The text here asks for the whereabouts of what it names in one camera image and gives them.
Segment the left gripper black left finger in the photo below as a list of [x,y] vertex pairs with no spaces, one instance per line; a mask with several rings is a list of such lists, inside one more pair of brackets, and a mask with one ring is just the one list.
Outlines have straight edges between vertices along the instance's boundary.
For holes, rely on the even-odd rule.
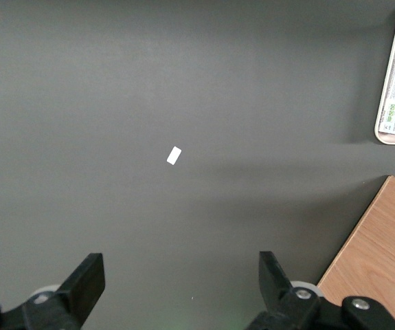
[[6,312],[0,307],[0,329],[81,329],[104,289],[103,254],[90,253],[56,289]]

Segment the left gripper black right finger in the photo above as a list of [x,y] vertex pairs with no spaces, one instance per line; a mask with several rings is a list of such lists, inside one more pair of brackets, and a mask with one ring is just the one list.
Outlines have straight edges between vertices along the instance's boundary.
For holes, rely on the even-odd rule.
[[305,285],[294,286],[272,252],[259,253],[259,287],[266,311],[248,329],[395,329],[395,318],[378,301],[347,296],[335,305]]

